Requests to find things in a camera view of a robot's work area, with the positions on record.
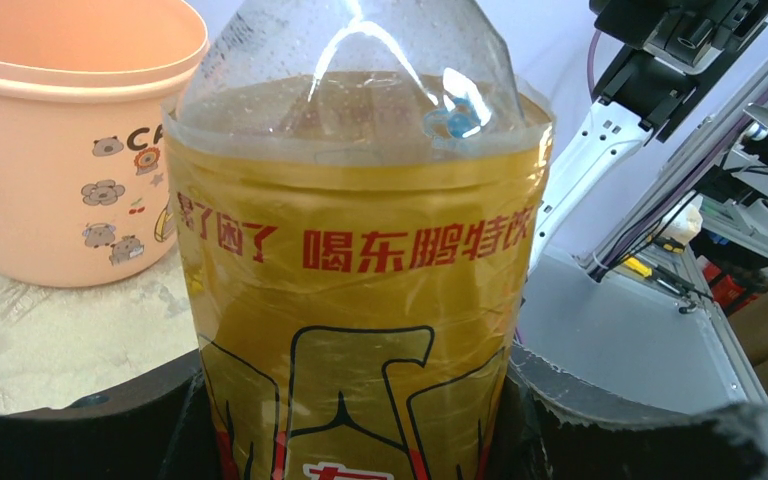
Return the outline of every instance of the black holder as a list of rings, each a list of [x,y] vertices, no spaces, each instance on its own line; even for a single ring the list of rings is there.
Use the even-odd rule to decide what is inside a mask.
[[[768,405],[686,416],[520,347],[498,418],[487,480],[768,479]],[[0,416],[0,479],[220,477],[196,351],[63,410]]]

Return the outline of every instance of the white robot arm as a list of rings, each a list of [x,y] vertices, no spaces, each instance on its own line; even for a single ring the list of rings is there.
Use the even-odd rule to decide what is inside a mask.
[[[768,0],[590,0],[590,9],[596,28],[625,46],[550,166],[529,272],[605,173],[649,141],[669,138],[693,111],[764,28]]]

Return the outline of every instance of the red label graphic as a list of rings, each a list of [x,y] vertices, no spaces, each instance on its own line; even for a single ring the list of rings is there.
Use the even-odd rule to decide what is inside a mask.
[[[308,464],[304,466],[304,472],[311,480],[394,480],[389,473],[351,470],[339,463]]]

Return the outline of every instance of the energy drink bottle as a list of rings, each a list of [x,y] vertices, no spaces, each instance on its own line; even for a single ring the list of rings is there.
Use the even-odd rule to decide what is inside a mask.
[[[248,0],[164,129],[227,478],[481,478],[549,115],[472,0]]]

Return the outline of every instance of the bottle label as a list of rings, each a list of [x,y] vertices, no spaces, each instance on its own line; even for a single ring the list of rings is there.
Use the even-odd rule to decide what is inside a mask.
[[[227,473],[481,478],[548,152],[361,168],[169,137]]]

